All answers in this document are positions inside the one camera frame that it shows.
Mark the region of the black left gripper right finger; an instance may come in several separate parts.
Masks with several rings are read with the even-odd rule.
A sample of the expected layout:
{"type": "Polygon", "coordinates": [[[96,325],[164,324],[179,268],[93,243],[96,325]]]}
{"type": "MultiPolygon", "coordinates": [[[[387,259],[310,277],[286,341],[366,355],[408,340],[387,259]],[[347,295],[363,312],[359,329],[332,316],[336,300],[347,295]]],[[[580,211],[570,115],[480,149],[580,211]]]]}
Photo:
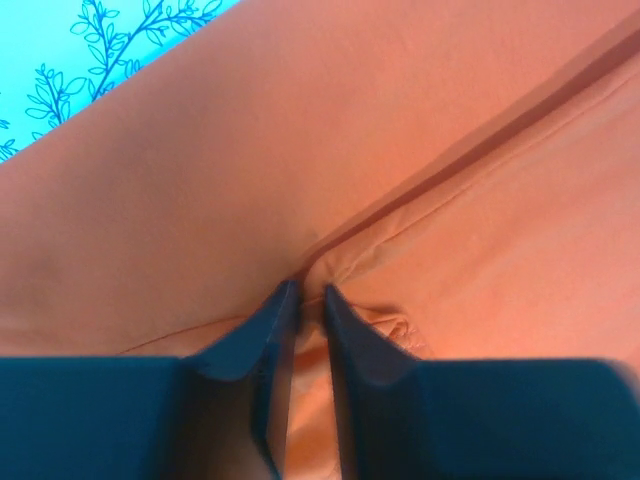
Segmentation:
{"type": "Polygon", "coordinates": [[[346,479],[635,479],[639,386],[594,358],[421,360],[325,290],[346,479]]]}

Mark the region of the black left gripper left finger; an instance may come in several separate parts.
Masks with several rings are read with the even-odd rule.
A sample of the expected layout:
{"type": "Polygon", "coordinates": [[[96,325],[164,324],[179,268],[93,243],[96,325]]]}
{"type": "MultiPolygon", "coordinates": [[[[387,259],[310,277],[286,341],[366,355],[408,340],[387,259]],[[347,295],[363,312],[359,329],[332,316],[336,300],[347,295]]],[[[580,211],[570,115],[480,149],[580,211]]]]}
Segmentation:
{"type": "Polygon", "coordinates": [[[299,287],[196,354],[5,357],[5,479],[279,479],[299,287]]]}

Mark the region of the orange t-shirt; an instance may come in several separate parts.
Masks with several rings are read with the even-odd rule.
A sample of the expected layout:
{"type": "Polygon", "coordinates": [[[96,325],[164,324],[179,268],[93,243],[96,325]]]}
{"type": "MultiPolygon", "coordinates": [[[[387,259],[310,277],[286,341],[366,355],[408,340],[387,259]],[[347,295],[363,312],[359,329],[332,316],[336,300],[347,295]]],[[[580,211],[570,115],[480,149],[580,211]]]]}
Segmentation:
{"type": "Polygon", "coordinates": [[[245,1],[1,168],[1,352],[187,355],[304,285],[431,359],[639,363],[635,1],[245,1]]]}

